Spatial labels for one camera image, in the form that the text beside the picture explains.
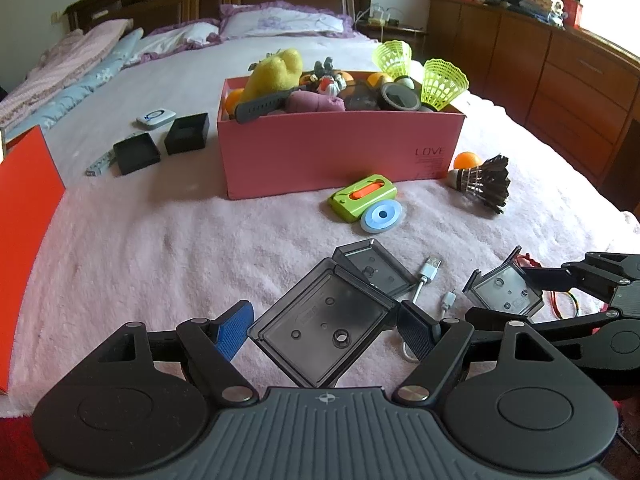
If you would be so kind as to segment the large clear dark plastic case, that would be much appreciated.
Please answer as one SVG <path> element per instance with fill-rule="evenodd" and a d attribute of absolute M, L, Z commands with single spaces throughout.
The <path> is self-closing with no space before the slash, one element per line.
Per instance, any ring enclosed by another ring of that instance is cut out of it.
<path fill-rule="evenodd" d="M 334 386 L 394 327 L 411 274 L 374 238 L 337 247 L 250 326 L 248 336 L 299 387 Z"/>

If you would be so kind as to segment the green orange utility knife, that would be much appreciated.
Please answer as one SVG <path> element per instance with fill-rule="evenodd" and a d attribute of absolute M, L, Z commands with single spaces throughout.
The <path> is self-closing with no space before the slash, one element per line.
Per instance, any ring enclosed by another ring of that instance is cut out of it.
<path fill-rule="evenodd" d="M 392 200 L 397 195 L 397 186 L 382 174 L 372 174 L 346 188 L 333 193 L 328 204 L 345 222 L 355 222 L 372 205 L 381 200 Z"/>

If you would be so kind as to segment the robot action figure toy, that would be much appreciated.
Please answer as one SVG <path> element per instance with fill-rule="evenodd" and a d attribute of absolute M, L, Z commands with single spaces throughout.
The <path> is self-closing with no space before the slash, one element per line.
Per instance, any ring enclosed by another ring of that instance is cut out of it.
<path fill-rule="evenodd" d="M 300 76 L 299 85 L 324 96 L 339 96 L 353 80 L 350 73 L 336 70 L 333 58 L 327 56 L 323 61 L 315 62 L 313 70 Z"/>

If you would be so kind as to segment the blue round tape measure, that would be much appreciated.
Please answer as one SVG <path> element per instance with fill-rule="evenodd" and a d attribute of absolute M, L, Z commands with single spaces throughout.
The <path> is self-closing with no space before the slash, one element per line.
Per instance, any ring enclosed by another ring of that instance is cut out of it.
<path fill-rule="evenodd" d="M 369 234 L 380 234 L 393 229 L 404 218 L 404 208 L 398 200 L 380 200 L 371 205 L 360 217 L 360 226 Z"/>

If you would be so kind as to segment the black small box base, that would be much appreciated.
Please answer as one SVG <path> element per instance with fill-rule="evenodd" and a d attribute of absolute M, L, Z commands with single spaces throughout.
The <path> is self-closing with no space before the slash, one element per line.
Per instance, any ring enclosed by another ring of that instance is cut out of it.
<path fill-rule="evenodd" d="M 207 113 L 177 118 L 164 140 L 168 155 L 201 150 L 206 147 L 209 117 Z"/>

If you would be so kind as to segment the white square device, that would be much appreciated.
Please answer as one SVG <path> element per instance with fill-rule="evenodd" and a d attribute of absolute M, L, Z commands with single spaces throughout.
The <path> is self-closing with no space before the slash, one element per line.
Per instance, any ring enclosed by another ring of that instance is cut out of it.
<path fill-rule="evenodd" d="M 177 114 L 168 108 L 158 108 L 139 116 L 136 123 L 145 130 L 155 130 L 163 125 L 169 124 L 176 118 Z"/>

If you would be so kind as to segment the orange red box lid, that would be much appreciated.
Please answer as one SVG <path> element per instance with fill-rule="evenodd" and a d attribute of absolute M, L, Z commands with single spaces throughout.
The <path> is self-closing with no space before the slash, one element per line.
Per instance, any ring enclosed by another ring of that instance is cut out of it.
<path fill-rule="evenodd" d="M 65 193 L 43 133 L 31 128 L 1 164 L 1 393 L 9 392 L 21 305 L 43 237 Z"/>

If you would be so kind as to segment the wooden dresser cabinet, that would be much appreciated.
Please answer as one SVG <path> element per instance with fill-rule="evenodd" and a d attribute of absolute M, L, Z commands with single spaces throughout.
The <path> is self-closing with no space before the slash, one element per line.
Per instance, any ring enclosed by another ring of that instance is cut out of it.
<path fill-rule="evenodd" d="M 639 64 L 578 30 L 430 0 L 426 53 L 549 144 L 620 210 L 639 210 Z"/>

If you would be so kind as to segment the yellow-green plastic shuttlecock right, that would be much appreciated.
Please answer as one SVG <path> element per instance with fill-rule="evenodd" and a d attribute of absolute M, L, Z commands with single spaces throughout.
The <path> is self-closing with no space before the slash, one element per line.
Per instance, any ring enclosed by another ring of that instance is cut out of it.
<path fill-rule="evenodd" d="M 469 85 L 468 77 L 459 67 L 441 58 L 431 58 L 424 64 L 421 103 L 440 112 L 468 90 Z"/>

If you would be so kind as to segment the yellow-green plastic shuttlecock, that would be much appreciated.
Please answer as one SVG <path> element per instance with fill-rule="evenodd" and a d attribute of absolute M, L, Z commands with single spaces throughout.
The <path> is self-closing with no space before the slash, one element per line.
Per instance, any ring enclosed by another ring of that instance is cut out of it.
<path fill-rule="evenodd" d="M 373 52 L 373 62 L 378 69 L 393 81 L 414 89 L 411 78 L 411 47 L 402 40 L 390 40 L 378 44 Z"/>
<path fill-rule="evenodd" d="M 424 64 L 421 103 L 440 112 L 468 90 L 469 85 L 468 77 L 459 67 L 441 58 L 431 58 Z"/>

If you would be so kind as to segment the yellow-green plastic shuttlecock left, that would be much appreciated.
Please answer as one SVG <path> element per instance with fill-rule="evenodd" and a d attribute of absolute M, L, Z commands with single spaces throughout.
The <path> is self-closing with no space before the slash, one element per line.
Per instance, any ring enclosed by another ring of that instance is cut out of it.
<path fill-rule="evenodd" d="M 411 78 L 411 47 L 402 40 L 390 40 L 378 44 L 373 52 L 373 62 L 378 69 L 393 81 L 414 89 Z"/>

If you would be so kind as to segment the light blue folded quilt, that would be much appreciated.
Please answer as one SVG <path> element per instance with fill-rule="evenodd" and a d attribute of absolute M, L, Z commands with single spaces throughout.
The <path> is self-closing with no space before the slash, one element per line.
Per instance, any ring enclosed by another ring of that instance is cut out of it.
<path fill-rule="evenodd" d="M 102 62 L 12 127 L 6 134 L 6 140 L 11 142 L 35 126 L 39 126 L 42 132 L 50 130 L 75 106 L 112 80 L 124 68 L 142 36 L 143 28 L 139 27 L 119 40 Z"/>

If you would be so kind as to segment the wooden nightstand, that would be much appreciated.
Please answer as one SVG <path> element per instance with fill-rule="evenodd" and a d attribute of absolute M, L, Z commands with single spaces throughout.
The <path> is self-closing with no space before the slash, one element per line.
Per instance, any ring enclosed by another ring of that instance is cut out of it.
<path fill-rule="evenodd" d="M 358 22 L 356 29 L 360 34 L 374 39 L 378 42 L 390 40 L 405 41 L 412 49 L 412 57 L 420 62 L 427 59 L 426 55 L 426 38 L 427 32 L 424 28 L 415 28 L 410 26 L 381 26 L 369 24 L 366 22 Z"/>

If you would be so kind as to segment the white chargers on nightstand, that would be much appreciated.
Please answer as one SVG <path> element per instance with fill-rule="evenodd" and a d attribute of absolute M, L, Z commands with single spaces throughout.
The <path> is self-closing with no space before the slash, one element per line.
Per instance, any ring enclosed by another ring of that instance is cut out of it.
<path fill-rule="evenodd" d="M 367 23 L 373 26 L 397 26 L 404 14 L 394 6 L 373 3 L 368 10 Z"/>

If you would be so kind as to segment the red box on dresser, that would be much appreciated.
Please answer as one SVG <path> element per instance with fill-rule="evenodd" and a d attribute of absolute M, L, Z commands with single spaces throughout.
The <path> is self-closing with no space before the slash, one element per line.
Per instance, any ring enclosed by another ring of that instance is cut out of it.
<path fill-rule="evenodd" d="M 584 6 L 580 0 L 563 1 L 563 24 L 566 28 L 579 28 Z"/>

